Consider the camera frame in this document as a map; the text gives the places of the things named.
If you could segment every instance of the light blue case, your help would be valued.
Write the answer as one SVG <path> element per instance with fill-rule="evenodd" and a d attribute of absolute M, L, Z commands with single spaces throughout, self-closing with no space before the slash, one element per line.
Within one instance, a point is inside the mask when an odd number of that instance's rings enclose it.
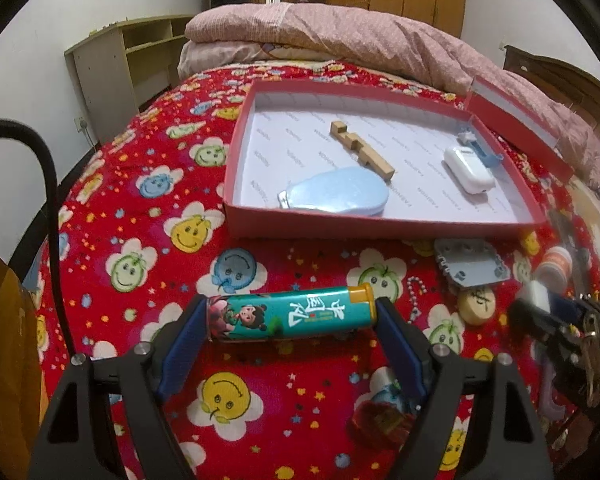
<path fill-rule="evenodd" d="M 376 215 L 389 199 L 384 180 L 366 168 L 342 168 L 291 184 L 278 195 L 282 209 L 332 214 Z"/>

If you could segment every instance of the pink comforter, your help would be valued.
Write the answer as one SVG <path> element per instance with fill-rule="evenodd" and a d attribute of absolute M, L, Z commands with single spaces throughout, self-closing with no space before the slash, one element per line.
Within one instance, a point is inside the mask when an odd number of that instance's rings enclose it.
<path fill-rule="evenodd" d="M 426 23 L 353 7 L 242 4 L 195 16 L 186 36 L 195 43 L 254 41 L 328 52 L 460 95 L 480 75 L 544 119 L 558 134 L 564 160 L 589 187 L 600 187 L 600 140 L 581 117 Z"/>

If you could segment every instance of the power cord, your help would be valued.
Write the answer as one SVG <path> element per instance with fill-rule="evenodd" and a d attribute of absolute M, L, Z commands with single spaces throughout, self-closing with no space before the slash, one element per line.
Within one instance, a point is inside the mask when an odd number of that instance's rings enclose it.
<path fill-rule="evenodd" d="M 60 249 L 58 234 L 58 178 L 51 152 L 39 134 L 28 126 L 16 121 L 0 119 L 0 139 L 17 140 L 28 146 L 36 155 L 42 175 L 45 179 L 46 218 L 48 221 L 49 267 L 51 274 L 51 293 L 56 304 L 56 314 L 62 330 L 62 336 L 70 356 L 75 355 L 74 339 L 69 330 L 69 323 L 62 300 L 60 286 Z"/>

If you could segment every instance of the headboard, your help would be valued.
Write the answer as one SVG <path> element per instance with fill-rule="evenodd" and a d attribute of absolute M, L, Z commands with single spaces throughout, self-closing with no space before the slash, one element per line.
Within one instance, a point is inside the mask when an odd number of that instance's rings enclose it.
<path fill-rule="evenodd" d="M 554 101 L 580 115 L 600 136 L 600 81 L 576 66 L 551 57 L 505 47 L 504 69 L 521 75 Z"/>

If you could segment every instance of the red blanket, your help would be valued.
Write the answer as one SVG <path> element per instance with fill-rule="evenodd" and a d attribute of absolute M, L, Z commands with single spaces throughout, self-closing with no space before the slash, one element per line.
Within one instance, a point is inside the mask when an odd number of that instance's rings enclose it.
<path fill-rule="evenodd" d="M 560 243 L 557 234 L 545 227 L 521 240 L 490 240 L 512 278 L 493 287 L 496 314 L 479 329 L 465 326 L 456 313 L 457 299 L 429 241 L 231 240 L 221 212 L 223 166 L 240 103 L 256 78 L 386 86 L 461 106 L 454 94 L 399 84 L 343 63 L 220 68 L 163 95 L 94 156 L 62 207 L 62 291 L 77 350 L 104 358 L 151 340 L 196 291 L 245 294 L 364 280 L 407 316 L 414 304 L 414 323 L 431 340 L 441 340 L 442 333 L 446 344 L 467 357 L 512 354 L 536 403 L 533 346 L 510 346 L 505 312 L 543 250 Z M 571 215 L 564 187 L 505 146 L 539 203 Z M 572 217 L 580 243 L 590 249 L 590 277 L 600 290 L 587 231 Z M 174 237 L 177 226 L 192 227 L 192 244 Z M 244 268 L 222 268 L 219 276 L 221 254 L 241 256 Z M 43 262 L 47 259 L 45 249 Z M 40 287 L 38 347 L 51 394 L 68 356 L 46 265 Z M 398 387 L 371 331 L 275 344 L 207 343 L 184 391 L 164 411 L 200 480 L 378 479 L 391 467 L 395 451 L 370 446 L 352 430 L 350 419 L 363 400 L 389 399 L 404 411 L 395 395 Z M 123 461 L 131 478 L 142 478 L 117 400 L 112 399 L 112 410 Z M 454 473 L 470 412 L 471 400 L 465 399 L 440 478 Z"/>

